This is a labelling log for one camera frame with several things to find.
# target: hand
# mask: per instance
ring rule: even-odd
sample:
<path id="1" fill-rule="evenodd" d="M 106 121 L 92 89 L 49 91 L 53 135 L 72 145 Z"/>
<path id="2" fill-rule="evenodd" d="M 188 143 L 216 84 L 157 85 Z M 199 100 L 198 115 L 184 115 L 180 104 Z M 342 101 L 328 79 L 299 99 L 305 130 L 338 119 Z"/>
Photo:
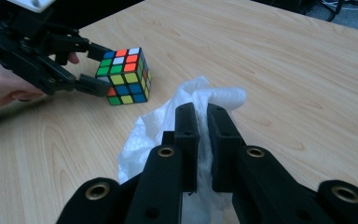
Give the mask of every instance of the hand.
<path id="1" fill-rule="evenodd" d="M 78 63 L 74 53 L 69 55 L 69 62 Z M 14 100 L 34 100 L 44 93 L 31 83 L 6 70 L 0 64 L 0 106 L 7 105 Z"/>

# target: hole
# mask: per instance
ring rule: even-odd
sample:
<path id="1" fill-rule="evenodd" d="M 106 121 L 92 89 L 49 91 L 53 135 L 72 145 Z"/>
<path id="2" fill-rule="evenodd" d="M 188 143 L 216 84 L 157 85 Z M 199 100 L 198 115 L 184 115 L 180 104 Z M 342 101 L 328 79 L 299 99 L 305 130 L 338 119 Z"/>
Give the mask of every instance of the hole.
<path id="1" fill-rule="evenodd" d="M 158 154 L 160 157 L 170 157 L 175 154 L 175 151 L 172 148 L 164 147 L 158 150 Z"/>
<path id="2" fill-rule="evenodd" d="M 262 151 L 262 150 L 260 150 L 258 148 L 248 148 L 246 150 L 246 152 L 251 157 L 256 157 L 256 158 L 264 157 L 264 151 Z"/>
<path id="3" fill-rule="evenodd" d="M 89 187 L 86 191 L 86 198 L 89 200 L 99 200 L 109 193 L 110 187 L 106 182 L 97 183 Z"/>
<path id="4" fill-rule="evenodd" d="M 341 186 L 334 186 L 331 188 L 333 193 L 342 201 L 347 203 L 358 203 L 358 194 L 348 188 Z"/>
<path id="5" fill-rule="evenodd" d="M 296 210 L 296 215 L 305 220 L 305 221 L 311 221 L 312 220 L 312 216 L 310 215 L 309 212 L 305 211 L 305 210 L 302 210 L 302 209 L 298 209 Z"/>
<path id="6" fill-rule="evenodd" d="M 156 219 L 159 217 L 159 210 L 155 207 L 147 208 L 145 216 L 150 219 Z"/>

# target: floor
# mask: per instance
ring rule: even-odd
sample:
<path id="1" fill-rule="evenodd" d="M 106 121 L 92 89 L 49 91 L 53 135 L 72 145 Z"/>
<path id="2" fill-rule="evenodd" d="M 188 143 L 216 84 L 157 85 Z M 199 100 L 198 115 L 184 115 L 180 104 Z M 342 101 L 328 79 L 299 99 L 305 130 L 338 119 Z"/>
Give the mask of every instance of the floor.
<path id="1" fill-rule="evenodd" d="M 335 10 L 337 2 L 335 0 L 324 0 L 325 3 L 329 4 L 329 6 Z M 320 19 L 323 21 L 327 21 L 330 17 L 329 10 L 326 9 L 320 2 L 314 5 L 314 7 L 310 8 L 306 13 L 307 16 L 312 18 Z M 349 1 L 343 5 L 342 9 L 335 16 L 335 18 L 331 21 L 336 24 L 341 24 L 344 26 L 348 26 L 354 29 L 358 29 L 358 6 L 351 4 Z"/>

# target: table surface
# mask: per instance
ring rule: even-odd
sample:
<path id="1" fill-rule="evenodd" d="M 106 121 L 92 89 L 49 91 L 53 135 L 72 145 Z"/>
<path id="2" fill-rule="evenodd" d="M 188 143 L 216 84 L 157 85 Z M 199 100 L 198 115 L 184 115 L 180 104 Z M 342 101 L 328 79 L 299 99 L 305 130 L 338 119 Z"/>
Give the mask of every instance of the table surface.
<path id="1" fill-rule="evenodd" d="M 146 0 L 80 33 L 112 49 L 142 47 L 150 100 L 111 106 L 58 92 L 1 108 L 0 223 L 54 223 L 84 182 L 117 179 L 136 119 L 200 75 L 246 89 L 233 112 L 242 137 L 300 184 L 358 186 L 358 31 L 244 0 Z M 67 68 L 92 75 L 97 65 L 82 58 Z M 235 213 L 225 221 L 236 222 Z"/>

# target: metal ring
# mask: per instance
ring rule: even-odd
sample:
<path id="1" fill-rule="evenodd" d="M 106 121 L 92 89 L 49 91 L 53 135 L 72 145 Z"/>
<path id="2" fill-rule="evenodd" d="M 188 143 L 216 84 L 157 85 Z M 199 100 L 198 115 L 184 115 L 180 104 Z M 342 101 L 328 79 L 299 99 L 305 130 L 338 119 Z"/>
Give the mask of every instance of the metal ring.
<path id="1" fill-rule="evenodd" d="M 358 193 L 349 188 L 334 186 L 331 188 L 331 191 L 333 191 L 334 195 L 344 202 L 358 203 Z"/>
<path id="2" fill-rule="evenodd" d="M 248 153 L 249 156 L 255 157 L 255 158 L 262 158 L 265 155 L 264 151 L 262 151 L 258 148 L 253 148 L 253 147 L 246 149 L 246 152 Z"/>
<path id="3" fill-rule="evenodd" d="M 106 182 L 99 182 L 89 187 L 86 191 L 86 198 L 89 200 L 100 200 L 110 191 L 110 186 Z"/>
<path id="4" fill-rule="evenodd" d="M 158 154 L 160 157 L 171 157 L 175 154 L 175 150 L 170 147 L 163 147 L 158 150 Z"/>

